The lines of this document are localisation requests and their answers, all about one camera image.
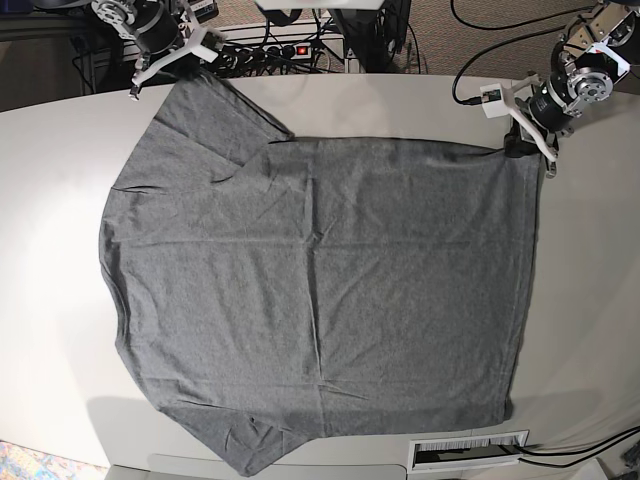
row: wire bundle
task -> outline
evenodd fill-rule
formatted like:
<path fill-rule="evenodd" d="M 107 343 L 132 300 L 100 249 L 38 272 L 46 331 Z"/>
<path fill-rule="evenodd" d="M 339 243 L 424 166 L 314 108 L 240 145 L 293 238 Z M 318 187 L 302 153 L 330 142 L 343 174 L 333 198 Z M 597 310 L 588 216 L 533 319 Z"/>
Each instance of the wire bundle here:
<path fill-rule="evenodd" d="M 451 14 L 462 25 L 465 25 L 465 26 L 467 26 L 469 28 L 473 28 L 475 30 L 502 31 L 502 30 L 511 30 L 511 29 L 514 29 L 514 28 L 524 27 L 524 26 L 527 26 L 527 25 L 532 25 L 534 23 L 542 22 L 542 21 L 545 21 L 545 20 L 550 20 L 552 18 L 560 17 L 562 15 L 567 15 L 567 14 L 570 14 L 570 13 L 576 13 L 576 12 L 582 12 L 582 11 L 591 10 L 593 7 L 592 6 L 584 6 L 584 7 L 579 7 L 579 8 L 573 8 L 573 9 L 570 9 L 570 10 L 564 10 L 562 12 L 554 13 L 553 15 L 546 15 L 544 17 L 539 17 L 539 18 L 534 18 L 534 19 L 531 19 L 531 20 L 526 20 L 524 22 L 514 23 L 514 24 L 511 24 L 511 25 L 496 26 L 496 27 L 485 26 L 485 25 L 476 25 L 474 23 L 471 23 L 471 22 L 468 22 L 468 21 L 464 20 L 463 18 L 460 17 L 458 12 L 456 11 L 455 0 L 451 0 L 450 8 L 451 8 Z M 471 67 L 471 65 L 473 65 L 482 56 L 486 55 L 489 52 L 497 50 L 498 48 L 504 47 L 506 45 L 510 45 L 512 43 L 521 42 L 521 41 L 527 40 L 529 38 L 541 37 L 543 35 L 548 35 L 550 33 L 560 32 L 560 31 L 562 31 L 564 29 L 565 29 L 565 26 L 562 25 L 562 26 L 558 26 L 558 27 L 553 27 L 553 28 L 548 28 L 548 29 L 545 29 L 545 30 L 541 30 L 541 31 L 538 31 L 538 32 L 527 33 L 527 34 L 524 34 L 524 35 L 520 35 L 518 37 L 514 37 L 514 38 L 511 38 L 511 39 L 508 39 L 508 40 L 504 40 L 504 41 L 502 41 L 500 43 L 496 43 L 495 45 L 487 47 L 484 50 L 481 50 L 480 52 L 476 53 L 473 57 L 471 57 L 467 61 L 467 63 L 465 63 L 462 66 L 460 71 L 458 71 L 455 79 L 453 80 L 453 84 L 451 86 L 451 96 L 453 97 L 453 100 L 459 105 L 480 105 L 480 103 L 482 103 L 482 99 L 479 96 L 461 100 L 458 97 L 458 94 L 457 94 L 458 83 L 460 82 L 460 79 L 462 78 L 464 73 L 469 69 L 469 67 Z"/>
<path fill-rule="evenodd" d="M 589 455 L 585 455 L 584 457 L 578 458 L 577 460 L 574 460 L 572 462 L 563 463 L 563 464 L 536 462 L 533 460 L 527 460 L 526 458 L 520 459 L 522 463 L 527 463 L 529 465 L 563 469 L 563 468 L 573 467 L 575 465 L 578 465 L 579 463 L 584 462 L 585 460 L 589 460 L 590 458 L 596 457 L 601 453 L 609 450 L 611 447 L 618 445 L 619 443 L 633 437 L 638 433 L 640 433 L 640 425 L 629 428 L 624 432 L 617 433 L 616 435 L 613 435 L 607 438 L 606 440 L 603 440 L 595 445 L 592 445 L 591 447 L 586 447 L 579 450 L 565 450 L 561 452 L 537 452 L 537 451 L 528 450 L 526 448 L 522 448 L 518 445 L 511 445 L 511 447 L 520 453 L 524 453 L 525 455 L 530 455 L 533 457 L 567 457 L 567 456 L 573 456 L 573 455 L 582 455 L 585 453 L 589 454 Z M 504 447 L 501 447 L 501 448 L 506 453 L 512 454 L 512 452 L 508 451 L 508 449 Z"/>
<path fill-rule="evenodd" d="M 271 33 L 271 22 L 267 19 L 264 37 L 259 45 L 251 46 L 239 42 L 226 41 L 219 60 L 216 60 L 211 68 L 222 78 L 261 76 L 265 73 L 273 75 L 276 71 L 281 75 L 289 73 L 339 73 L 331 70 L 330 62 L 329 68 L 321 68 L 318 66 L 320 57 L 323 55 L 326 56 L 326 54 L 320 52 L 317 48 L 319 46 L 318 43 L 314 44 L 314 42 L 320 41 L 321 35 L 333 25 L 331 20 L 321 25 L 318 14 L 315 10 L 312 11 L 317 30 L 308 37 L 296 42 L 283 42 Z M 275 50 L 273 51 L 269 51 L 269 49 L 265 50 L 264 48 L 269 43 L 270 38 L 275 42 L 275 45 L 277 45 L 277 47 L 274 45 Z M 311 42 L 311 51 L 314 54 L 311 63 L 296 61 L 291 58 L 286 58 L 283 55 L 285 47 L 293 48 L 305 42 Z M 323 48 L 327 48 L 321 42 L 320 44 Z"/>

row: black wire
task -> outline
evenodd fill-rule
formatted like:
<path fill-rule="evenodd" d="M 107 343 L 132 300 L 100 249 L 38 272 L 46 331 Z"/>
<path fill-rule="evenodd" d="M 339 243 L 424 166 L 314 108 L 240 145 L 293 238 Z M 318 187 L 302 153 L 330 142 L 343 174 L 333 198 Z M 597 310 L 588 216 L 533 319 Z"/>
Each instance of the black wire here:
<path fill-rule="evenodd" d="M 579 46 L 577 46 L 577 45 L 573 45 L 573 44 L 571 44 L 571 43 L 565 43 L 565 45 L 564 45 L 564 46 L 565 46 L 565 47 L 570 47 L 570 48 L 575 48 L 576 50 L 580 50 L 581 52 L 584 52 L 584 48 L 579 47 Z"/>
<path fill-rule="evenodd" d="M 420 47 L 418 47 L 418 40 L 416 39 L 416 34 L 413 31 L 413 27 L 411 26 L 411 24 L 407 21 L 407 27 L 409 27 L 409 30 L 411 30 L 411 36 L 413 37 L 413 43 L 415 43 L 416 45 L 416 55 L 418 56 L 418 75 L 422 74 L 422 60 L 420 58 Z"/>
<path fill-rule="evenodd" d="M 407 27 L 409 27 L 409 30 L 411 31 L 411 36 L 413 37 L 413 43 L 416 46 L 416 55 L 418 56 L 418 75 L 422 74 L 422 60 L 420 58 L 420 47 L 418 47 L 418 39 L 416 38 L 416 32 L 413 31 L 413 27 L 411 26 L 411 24 L 409 23 L 409 19 L 408 18 L 404 18 L 402 17 L 396 10 L 395 8 L 389 9 L 389 11 L 391 13 L 393 13 L 398 19 L 402 20 L 404 23 L 407 24 Z"/>
<path fill-rule="evenodd" d="M 314 68 L 318 67 L 318 62 L 320 61 L 320 57 L 322 56 L 327 56 L 327 54 L 325 52 L 323 52 L 322 50 L 320 50 L 318 53 L 316 53 L 316 58 L 313 60 L 312 65 L 314 66 Z"/>
<path fill-rule="evenodd" d="M 276 38 L 276 36 L 273 33 L 269 32 L 269 36 L 275 40 L 275 42 L 278 44 L 280 48 L 282 48 L 282 42 L 278 40 L 278 38 Z"/>
<path fill-rule="evenodd" d="M 227 43 L 227 45 L 233 45 L 234 47 L 242 47 L 242 48 L 248 48 L 248 49 L 250 49 L 250 50 L 258 50 L 258 48 L 256 48 L 256 47 L 250 47 L 250 46 L 244 45 L 244 44 L 242 44 L 242 43 L 229 42 L 229 41 L 227 41 L 227 42 L 225 42 L 225 43 Z M 289 64 L 291 64 L 291 65 L 296 65 L 297 67 L 308 68 L 309 70 L 314 70 L 314 71 L 316 71 L 316 72 L 318 72 L 318 73 L 322 73 L 322 72 L 327 72 L 327 73 L 339 73 L 339 72 L 336 72 L 336 71 L 333 71 L 333 70 L 327 70 L 326 68 L 313 67 L 313 66 L 311 66 L 311 65 L 305 65 L 304 63 L 296 62 L 296 61 L 293 61 L 293 60 L 288 60 L 288 59 L 283 58 L 283 57 L 281 57 L 281 56 L 279 56 L 279 55 L 273 55 L 272 53 L 269 53 L 269 52 L 264 52 L 264 54 L 265 54 L 267 57 L 277 58 L 277 59 L 278 59 L 278 60 L 280 60 L 281 62 L 289 63 Z"/>
<path fill-rule="evenodd" d="M 384 71 L 385 72 L 389 72 L 389 67 L 393 64 L 393 59 L 396 58 L 396 49 L 393 49 L 393 52 L 391 52 L 391 58 L 389 59 L 389 62 L 387 63 L 387 65 L 384 67 Z"/>
<path fill-rule="evenodd" d="M 271 34 L 271 22 L 269 21 L 269 19 L 267 18 L 267 22 L 264 26 L 264 37 L 262 38 L 262 42 L 260 43 L 260 47 L 262 48 L 267 44 L 267 40 L 269 40 L 269 35 Z"/>
<path fill-rule="evenodd" d="M 555 463 L 543 463 L 543 462 L 534 462 L 532 460 L 527 460 L 526 458 L 521 458 L 520 461 L 523 463 L 528 463 L 529 465 L 535 465 L 537 467 L 548 467 L 548 468 L 569 468 L 569 467 L 573 467 L 574 465 L 578 465 L 579 463 L 584 462 L 585 460 L 589 460 L 590 458 L 593 457 L 597 457 L 598 455 L 600 455 L 601 453 L 609 450 L 611 447 L 614 447 L 615 445 L 619 444 L 620 442 L 623 442 L 625 440 L 627 440 L 628 438 L 633 437 L 636 433 L 638 432 L 634 432 L 631 433 L 629 435 L 626 435 L 620 439 L 618 439 L 617 441 L 613 442 L 611 445 L 607 445 L 606 447 L 597 450 L 589 455 L 586 455 L 584 457 L 579 458 L 578 460 L 574 460 L 573 462 L 570 463 L 564 463 L 562 465 L 558 465 Z"/>
<path fill-rule="evenodd" d="M 69 15 L 69 12 L 71 11 L 71 8 L 61 8 L 59 10 L 56 10 L 56 9 L 50 10 L 48 8 L 33 7 L 33 11 L 34 12 L 41 12 L 41 13 L 48 13 L 49 15 L 61 15 L 63 17 L 70 17 L 71 16 L 71 15 Z"/>
<path fill-rule="evenodd" d="M 629 430 L 626 430 L 626 432 L 630 432 L 627 435 L 625 435 L 625 432 L 621 432 L 617 435 L 614 435 L 611 438 L 608 438 L 607 440 L 604 440 L 602 442 L 600 442 L 598 445 L 594 445 L 593 447 L 589 447 L 587 449 L 583 449 L 583 450 L 579 450 L 580 452 L 586 452 L 586 451 L 591 451 L 595 448 L 598 448 L 601 445 L 605 445 L 609 442 L 611 442 L 613 439 L 618 438 L 620 436 L 622 436 L 621 438 L 618 438 L 618 440 L 616 440 L 615 442 L 607 445 L 604 448 L 601 448 L 600 450 L 597 450 L 589 455 L 586 455 L 584 457 L 581 457 L 577 460 L 574 460 L 573 462 L 569 462 L 569 463 L 563 463 L 563 464 L 557 464 L 557 463 L 544 463 L 544 462 L 534 462 L 533 460 L 527 460 L 526 458 L 520 458 L 518 459 L 520 462 L 522 463 L 526 463 L 528 465 L 535 465 L 536 467 L 548 467 L 548 468 L 557 468 L 557 469 L 563 469 L 563 468 L 570 468 L 573 467 L 575 465 L 578 465 L 579 463 L 584 462 L 585 460 L 589 460 L 590 458 L 593 457 L 597 457 L 598 455 L 600 455 L 601 453 L 609 450 L 610 448 L 618 445 L 619 443 L 633 437 L 634 435 L 640 433 L 640 428 L 639 427 L 634 427 L 631 428 Z M 508 453 L 510 455 L 513 455 L 514 452 L 510 452 L 508 449 L 506 449 L 504 446 L 499 445 L 500 449 L 502 451 L 504 451 L 505 453 Z M 518 445 L 511 445 L 511 447 L 513 447 L 516 451 L 520 451 L 521 453 L 525 453 L 525 454 L 532 454 L 533 452 L 529 452 L 525 449 L 523 449 L 522 447 L 519 447 Z M 562 455 L 576 455 L 576 453 L 571 453 L 571 452 L 554 452 L 554 453 L 548 453 L 548 454 L 544 454 L 544 453 L 533 453 L 534 455 L 538 455 L 538 456 L 562 456 Z"/>
<path fill-rule="evenodd" d="M 534 18 L 532 20 L 527 20 L 527 21 L 520 22 L 520 23 L 514 23 L 512 25 L 504 25 L 504 26 L 500 26 L 500 27 L 486 27 L 484 25 L 475 25 L 475 24 L 467 22 L 466 20 L 461 18 L 460 15 L 458 15 L 458 12 L 456 11 L 455 0 L 451 0 L 450 6 L 451 6 L 451 14 L 455 17 L 455 19 L 458 22 L 460 22 L 463 25 L 466 25 L 467 27 L 475 28 L 476 30 L 485 30 L 485 31 L 510 30 L 512 28 L 524 27 L 525 25 L 531 25 L 532 23 L 542 22 L 544 20 L 549 20 L 551 18 L 560 17 L 562 15 L 567 15 L 569 13 L 583 12 L 585 10 L 591 10 L 593 8 L 593 6 L 584 6 L 584 7 L 579 7 L 579 8 L 572 8 L 570 10 L 564 10 L 562 12 L 554 13 L 553 15 L 547 15 L 545 17 Z"/>
<path fill-rule="evenodd" d="M 312 9 L 311 9 L 311 13 L 313 14 L 313 19 L 314 19 L 314 20 L 315 20 L 315 22 L 316 22 L 316 29 L 317 29 L 317 30 L 316 30 L 316 38 L 317 38 L 318 40 L 320 40 L 320 27 L 321 27 L 321 25 L 320 25 L 320 19 L 319 19 L 319 18 L 318 18 L 318 16 L 316 15 L 316 9 L 315 9 L 315 8 L 312 8 Z"/>
<path fill-rule="evenodd" d="M 496 43 L 495 45 L 487 47 L 484 50 L 481 50 L 480 52 L 476 53 L 473 57 L 469 59 L 469 61 L 467 61 L 467 63 L 463 65 L 463 67 L 460 69 L 460 71 L 456 75 L 456 78 L 453 80 L 453 85 L 451 85 L 451 96 L 453 97 L 455 102 L 459 105 L 480 105 L 480 103 L 482 103 L 482 99 L 480 97 L 471 97 L 471 98 L 467 98 L 466 100 L 460 100 L 460 98 L 458 98 L 458 94 L 456 93 L 458 89 L 458 82 L 462 78 L 462 75 L 464 75 L 464 72 L 466 72 L 469 69 L 469 67 L 475 63 L 476 60 L 478 60 L 483 55 L 486 55 L 487 53 L 492 52 L 493 50 L 496 50 L 500 47 L 504 47 L 505 45 L 520 42 L 522 40 L 527 40 L 529 38 L 541 37 L 543 35 L 548 35 L 550 33 L 559 32 L 560 30 L 564 30 L 564 26 L 548 28 L 546 30 L 541 30 L 539 32 L 534 32 L 534 33 L 527 33 L 525 35 L 520 35 L 519 37 L 514 37 L 509 40 L 504 40 L 500 43 Z"/>
<path fill-rule="evenodd" d="M 527 455 L 532 455 L 534 457 L 565 457 L 567 455 L 582 455 L 583 453 L 592 452 L 593 450 L 596 450 L 597 448 L 600 448 L 600 447 L 606 445 L 607 443 L 612 442 L 613 440 L 615 440 L 617 438 L 620 438 L 620 437 L 625 436 L 627 434 L 635 435 L 636 433 L 640 433 L 640 425 L 638 425 L 636 427 L 629 428 L 628 430 L 625 430 L 624 432 L 617 433 L 616 435 L 613 435 L 613 436 L 607 438 L 606 440 L 601 441 L 600 443 L 592 445 L 591 447 L 583 448 L 582 450 L 562 451 L 562 452 L 533 452 L 531 450 L 527 450 L 526 448 L 522 448 L 519 445 L 512 445 L 512 447 L 515 448 L 516 450 L 518 450 L 521 453 L 526 453 Z"/>
<path fill-rule="evenodd" d="M 78 74 L 80 75 L 80 78 L 82 79 L 82 82 L 89 87 L 89 91 L 91 93 L 95 93 L 93 90 L 93 85 L 91 85 L 91 83 L 89 82 L 89 80 L 87 80 L 84 76 L 84 73 L 82 73 L 82 70 L 80 70 L 80 67 L 76 64 L 76 62 L 78 60 L 80 60 L 81 58 L 83 58 L 84 55 L 78 55 L 77 57 L 74 57 L 73 59 L 71 59 L 71 64 L 73 65 L 73 68 L 76 69 L 76 71 L 78 72 Z"/>
<path fill-rule="evenodd" d="M 327 21 L 324 23 L 324 25 L 322 25 L 322 28 L 320 29 L 320 31 L 319 31 L 319 32 L 312 33 L 312 34 L 311 34 L 311 35 L 309 35 L 307 38 L 303 38 L 302 40 L 298 40 L 297 42 L 289 43 L 288 45 L 298 45 L 299 43 L 304 43 L 304 42 L 308 42 L 308 41 L 310 41 L 313 37 L 316 37 L 316 36 L 318 36 L 318 37 L 319 37 L 320 35 L 322 35 L 322 34 L 324 33 L 324 31 L 325 31 L 327 28 L 329 28 L 329 27 L 331 27 L 331 26 L 332 26 L 332 22 L 333 22 L 333 19 L 329 19 L 329 20 L 327 20 Z"/>

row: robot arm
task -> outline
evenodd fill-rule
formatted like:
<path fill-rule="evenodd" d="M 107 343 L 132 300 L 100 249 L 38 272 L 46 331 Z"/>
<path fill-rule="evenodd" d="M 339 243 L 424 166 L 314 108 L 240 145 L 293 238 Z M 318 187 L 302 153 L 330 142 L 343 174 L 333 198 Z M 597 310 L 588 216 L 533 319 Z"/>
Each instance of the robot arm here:
<path fill-rule="evenodd" d="M 590 13 L 579 15 L 560 35 L 552 52 L 551 74 L 540 82 L 531 76 L 511 89 L 490 85 L 481 91 L 488 117 L 511 115 L 519 137 L 511 147 L 535 145 L 546 157 L 548 177 L 556 174 L 557 135 L 571 132 L 570 123 L 590 105 L 609 98 L 615 84 L 640 59 L 640 0 L 599 3 Z M 533 95 L 522 100 L 517 93 L 526 86 Z"/>

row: wrinkle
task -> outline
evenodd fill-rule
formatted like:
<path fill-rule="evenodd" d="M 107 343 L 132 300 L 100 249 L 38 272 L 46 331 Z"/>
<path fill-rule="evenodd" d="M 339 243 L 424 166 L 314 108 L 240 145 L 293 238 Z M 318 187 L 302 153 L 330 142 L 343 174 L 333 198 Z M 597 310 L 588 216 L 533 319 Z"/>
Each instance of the wrinkle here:
<path fill-rule="evenodd" d="M 364 395 L 358 395 L 357 393 L 347 392 L 345 390 L 342 390 L 338 386 L 332 385 L 327 382 L 325 382 L 325 384 L 322 385 L 322 387 L 326 388 L 334 395 L 339 395 L 339 396 L 348 397 L 348 398 L 357 398 L 359 400 L 369 400 L 369 397 L 365 397 Z"/>
<path fill-rule="evenodd" d="M 253 220 L 254 222 L 259 221 L 262 217 L 264 217 L 267 213 L 269 213 L 271 210 L 273 210 L 273 208 L 275 208 L 278 203 L 280 203 L 280 200 L 287 194 L 287 191 L 285 190 L 284 192 L 282 192 L 280 195 L 278 195 L 278 197 L 267 207 L 265 208 L 262 212 L 260 212 L 258 214 L 258 216 Z"/>
<path fill-rule="evenodd" d="M 231 160 L 229 160 L 229 159 L 225 156 L 225 155 L 228 155 L 228 154 L 229 154 L 229 151 L 227 151 L 225 154 L 223 154 L 223 153 L 221 153 L 221 152 L 219 152 L 219 151 L 215 150 L 214 148 L 212 148 L 210 145 L 203 145 L 202 143 L 198 142 L 198 141 L 197 141 L 196 139 L 194 139 L 193 137 L 189 136 L 189 134 L 188 134 L 188 133 L 185 133 L 185 132 L 183 132 L 183 131 L 181 131 L 181 130 L 178 130 L 177 128 L 175 128 L 174 126 L 172 126 L 172 125 L 168 124 L 165 120 L 163 120 L 163 119 L 161 119 L 161 118 L 156 117 L 156 118 L 154 119 L 154 122 L 155 122 L 155 123 L 157 123 L 157 124 L 159 124 L 159 125 L 161 125 L 162 127 L 166 128 L 166 129 L 168 129 L 168 130 L 172 131 L 172 132 L 177 133 L 177 134 L 178 134 L 178 135 L 180 135 L 181 137 L 183 137 L 183 138 L 185 138 L 185 139 L 189 140 L 190 142 L 192 142 L 193 144 L 195 144 L 195 145 L 197 145 L 197 146 L 201 147 L 202 149 L 206 150 L 207 152 L 215 154 L 215 155 L 216 155 L 216 157 L 218 157 L 217 159 L 222 160 L 222 161 L 223 161 L 223 162 L 224 162 L 228 167 L 238 168 L 239 166 L 241 166 L 241 165 L 238 165 L 238 164 L 237 164 L 237 163 L 235 163 L 235 162 L 232 162 Z"/>
<path fill-rule="evenodd" d="M 347 359 L 342 362 L 343 366 L 342 368 L 353 368 L 353 364 L 355 364 L 356 362 L 358 362 L 358 360 L 362 359 L 363 357 L 365 357 L 366 355 L 368 355 L 369 353 L 371 353 L 373 350 L 375 350 L 376 348 L 380 347 L 380 342 L 373 342 L 370 343 L 366 348 L 360 349 L 355 353 L 355 356 L 350 356 L 347 357 Z M 384 378 L 385 373 L 384 372 L 380 372 L 380 379 Z"/>
<path fill-rule="evenodd" d="M 231 438 L 231 430 L 233 430 L 233 427 L 230 428 L 229 430 L 227 430 L 227 434 L 224 437 L 224 451 L 225 452 L 229 451 L 229 438 Z"/>
<path fill-rule="evenodd" d="M 124 188 L 111 187 L 111 190 L 115 190 L 116 192 L 121 192 L 121 193 L 133 193 L 133 194 L 140 194 L 140 195 L 152 195 L 152 194 L 169 195 L 167 192 L 163 191 L 164 189 L 162 187 L 158 187 L 155 185 L 135 185 L 135 186 L 124 187 Z"/>

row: colorful rug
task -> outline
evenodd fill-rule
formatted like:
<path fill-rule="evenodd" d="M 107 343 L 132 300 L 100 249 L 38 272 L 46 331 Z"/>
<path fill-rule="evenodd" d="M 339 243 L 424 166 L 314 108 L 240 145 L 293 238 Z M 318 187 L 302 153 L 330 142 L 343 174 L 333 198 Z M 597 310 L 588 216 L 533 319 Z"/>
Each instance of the colorful rug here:
<path fill-rule="evenodd" d="M 0 441 L 0 480 L 104 480 L 107 470 Z"/>

